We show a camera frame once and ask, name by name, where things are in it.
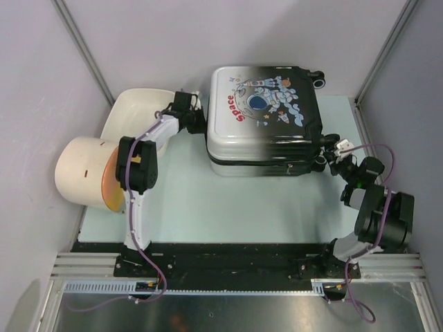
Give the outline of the black white space suitcase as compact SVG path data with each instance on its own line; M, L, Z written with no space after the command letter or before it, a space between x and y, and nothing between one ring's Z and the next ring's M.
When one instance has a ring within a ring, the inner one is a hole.
M323 172L316 90L325 74L299 66L225 66L210 82L206 149L220 176Z

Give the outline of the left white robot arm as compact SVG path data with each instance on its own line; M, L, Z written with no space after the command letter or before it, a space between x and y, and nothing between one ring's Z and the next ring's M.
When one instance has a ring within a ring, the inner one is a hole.
M125 197L125 246L130 250L145 250L152 241L147 201L159 176L158 151L183 129L191 134L206 130L204 108L197 91L177 91L173 101L154 112L152 124L140 134L124 136L119 141L116 180Z

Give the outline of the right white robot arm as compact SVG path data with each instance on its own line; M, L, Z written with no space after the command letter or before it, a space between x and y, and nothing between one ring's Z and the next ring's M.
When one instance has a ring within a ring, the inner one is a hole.
M346 182L340 201L358 211L354 230L333 240L332 253L320 258L322 274L336 277L346 261L356 263L360 257L373 253L405 250L412 237L415 197L378 184L385 165L372 156L356 164L353 152L360 147L348 139L330 134L321 143L322 157L331 174Z

